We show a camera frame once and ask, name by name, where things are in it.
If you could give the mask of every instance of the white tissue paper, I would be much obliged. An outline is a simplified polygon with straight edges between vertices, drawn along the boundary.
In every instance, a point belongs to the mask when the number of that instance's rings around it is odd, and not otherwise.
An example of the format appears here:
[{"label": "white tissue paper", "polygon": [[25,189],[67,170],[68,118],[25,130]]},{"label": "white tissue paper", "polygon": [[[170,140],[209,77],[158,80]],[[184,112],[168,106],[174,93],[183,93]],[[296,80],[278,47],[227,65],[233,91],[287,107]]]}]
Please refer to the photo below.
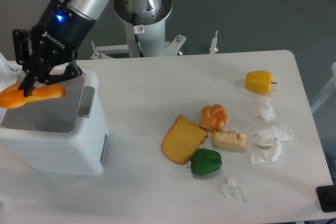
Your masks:
[{"label": "white tissue paper", "polygon": [[273,139],[264,138],[262,136],[255,135],[253,137],[253,143],[261,147],[272,147],[275,145],[276,141],[274,141]]},{"label": "white tissue paper", "polygon": [[225,177],[220,184],[220,188],[224,196],[228,199],[230,199],[232,195],[236,198],[245,199],[244,191],[236,184],[233,178]]},{"label": "white tissue paper", "polygon": [[273,163],[280,156],[282,151],[280,141],[275,141],[275,145],[267,150],[258,150],[249,157],[249,162],[253,165]]},{"label": "white tissue paper", "polygon": [[294,130],[289,129],[285,124],[280,126],[274,125],[267,130],[259,131],[257,134],[263,138],[279,140],[280,142],[293,141],[295,136]]},{"label": "white tissue paper", "polygon": [[272,98],[261,97],[261,101],[258,106],[253,110],[252,117],[258,118],[261,117],[262,121],[268,124],[270,121],[276,118],[272,105]]}]

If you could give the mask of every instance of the robotiq logo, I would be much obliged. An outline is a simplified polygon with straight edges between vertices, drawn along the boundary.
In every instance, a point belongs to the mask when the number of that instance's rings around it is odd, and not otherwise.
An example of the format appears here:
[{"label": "robotiq logo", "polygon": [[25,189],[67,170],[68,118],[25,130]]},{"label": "robotiq logo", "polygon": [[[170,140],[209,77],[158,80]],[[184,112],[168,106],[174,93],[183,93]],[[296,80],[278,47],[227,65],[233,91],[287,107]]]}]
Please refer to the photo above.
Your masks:
[{"label": "robotiq logo", "polygon": [[65,46],[59,42],[57,39],[55,39],[53,36],[50,36],[50,34],[48,34],[47,31],[44,32],[44,34],[42,34],[43,37],[47,37],[48,39],[50,39],[52,42],[54,42],[55,44],[59,45],[60,48],[64,49]]}]

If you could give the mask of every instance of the green bell pepper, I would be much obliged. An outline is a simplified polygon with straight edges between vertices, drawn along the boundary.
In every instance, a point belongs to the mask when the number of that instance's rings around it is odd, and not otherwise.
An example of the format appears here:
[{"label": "green bell pepper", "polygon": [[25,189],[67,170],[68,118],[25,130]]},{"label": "green bell pepper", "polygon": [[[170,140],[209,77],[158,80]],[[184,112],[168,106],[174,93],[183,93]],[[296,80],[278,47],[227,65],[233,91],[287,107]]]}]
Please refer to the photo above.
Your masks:
[{"label": "green bell pepper", "polygon": [[190,160],[191,171],[198,176],[219,170],[222,165],[220,153],[203,148],[195,150]]}]

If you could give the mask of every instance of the sticker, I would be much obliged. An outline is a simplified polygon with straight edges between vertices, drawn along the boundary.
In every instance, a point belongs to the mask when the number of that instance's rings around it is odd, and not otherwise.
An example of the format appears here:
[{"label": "sticker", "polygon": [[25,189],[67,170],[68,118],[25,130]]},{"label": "sticker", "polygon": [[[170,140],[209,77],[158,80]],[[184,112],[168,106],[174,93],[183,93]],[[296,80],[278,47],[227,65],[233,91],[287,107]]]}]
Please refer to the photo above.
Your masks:
[{"label": "sticker", "polygon": [[145,28],[143,25],[133,26],[134,34],[143,34],[145,32]]}]

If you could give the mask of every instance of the toy food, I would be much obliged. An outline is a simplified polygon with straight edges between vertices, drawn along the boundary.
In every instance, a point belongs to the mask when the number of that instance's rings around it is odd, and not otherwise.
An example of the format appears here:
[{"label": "toy food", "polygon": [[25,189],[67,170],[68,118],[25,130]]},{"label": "toy food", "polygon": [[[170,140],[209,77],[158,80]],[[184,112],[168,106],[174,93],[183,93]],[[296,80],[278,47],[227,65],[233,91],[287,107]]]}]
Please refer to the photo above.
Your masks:
[{"label": "toy food", "polygon": [[171,161],[184,165],[207,136],[206,131],[180,115],[167,132],[161,150]]},{"label": "toy food", "polygon": [[218,131],[229,121],[223,106],[215,104],[202,108],[198,124],[208,132]]},{"label": "toy food", "polygon": [[259,70],[249,72],[245,79],[245,88],[259,94],[269,94],[271,92],[273,75],[270,72]]},{"label": "toy food", "polygon": [[0,92],[0,107],[6,109],[18,108],[27,102],[42,101],[51,98],[62,98],[66,89],[59,84],[35,88],[32,94],[24,97],[23,90],[17,90],[21,83],[15,83]]},{"label": "toy food", "polygon": [[211,136],[211,142],[216,147],[243,150],[245,148],[246,134],[237,134],[235,131],[214,131]]},{"label": "toy food", "polygon": [[191,171],[198,176],[219,170],[222,165],[220,153],[208,149],[195,150],[190,160]]}]

